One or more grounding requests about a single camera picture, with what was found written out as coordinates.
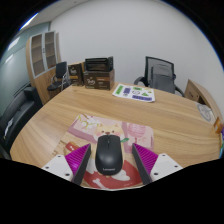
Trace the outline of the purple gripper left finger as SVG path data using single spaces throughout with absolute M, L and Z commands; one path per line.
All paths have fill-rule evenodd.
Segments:
M 87 144 L 78 148 L 68 155 L 56 155 L 46 165 L 42 167 L 43 170 L 51 174 L 59 176 L 65 180 L 80 185 L 91 155 L 91 145 Z

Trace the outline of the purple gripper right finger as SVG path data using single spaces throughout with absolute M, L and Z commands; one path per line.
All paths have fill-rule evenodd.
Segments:
M 132 154 L 144 185 L 182 169 L 166 153 L 157 155 L 153 151 L 135 143 L 132 144 Z

